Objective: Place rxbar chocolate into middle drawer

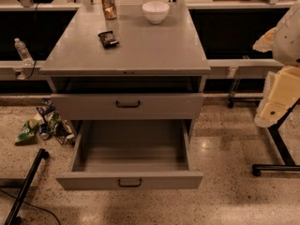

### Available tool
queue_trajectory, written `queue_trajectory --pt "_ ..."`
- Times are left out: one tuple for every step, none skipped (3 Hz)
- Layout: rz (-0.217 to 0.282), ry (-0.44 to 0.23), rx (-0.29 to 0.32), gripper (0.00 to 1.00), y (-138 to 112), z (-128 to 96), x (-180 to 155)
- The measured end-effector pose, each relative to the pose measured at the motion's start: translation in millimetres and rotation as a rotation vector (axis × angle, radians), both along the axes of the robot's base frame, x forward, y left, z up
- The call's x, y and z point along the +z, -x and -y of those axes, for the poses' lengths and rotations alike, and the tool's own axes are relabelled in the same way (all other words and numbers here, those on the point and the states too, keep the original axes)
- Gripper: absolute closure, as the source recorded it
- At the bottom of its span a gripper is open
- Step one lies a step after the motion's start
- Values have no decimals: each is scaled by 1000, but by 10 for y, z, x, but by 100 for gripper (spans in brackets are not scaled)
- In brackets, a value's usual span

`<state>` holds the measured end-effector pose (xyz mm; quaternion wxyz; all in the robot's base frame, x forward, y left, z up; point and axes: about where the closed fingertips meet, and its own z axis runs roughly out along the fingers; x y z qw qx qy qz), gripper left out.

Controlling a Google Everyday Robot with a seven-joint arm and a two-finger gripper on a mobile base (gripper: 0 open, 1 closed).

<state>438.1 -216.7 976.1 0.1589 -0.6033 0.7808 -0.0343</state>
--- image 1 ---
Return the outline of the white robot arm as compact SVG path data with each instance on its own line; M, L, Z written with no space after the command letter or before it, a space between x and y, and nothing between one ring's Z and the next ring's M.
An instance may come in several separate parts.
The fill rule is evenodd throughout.
M300 98L300 0L297 0L277 23L253 45L255 51L272 52L273 59L283 65L269 72L263 88L263 99L254 122L258 127L276 124Z

